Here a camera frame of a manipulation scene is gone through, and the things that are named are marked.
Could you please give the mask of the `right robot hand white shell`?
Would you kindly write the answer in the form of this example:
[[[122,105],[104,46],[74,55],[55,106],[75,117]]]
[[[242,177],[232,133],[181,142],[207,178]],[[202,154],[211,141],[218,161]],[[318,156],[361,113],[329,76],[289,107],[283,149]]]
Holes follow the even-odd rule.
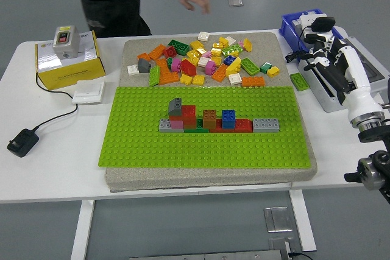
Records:
[[[380,104],[371,96],[371,86],[356,50],[324,33],[309,33],[305,42],[312,44],[308,55],[312,59],[305,70],[316,71],[336,90],[339,103],[348,109],[352,127],[381,124],[385,119]]]

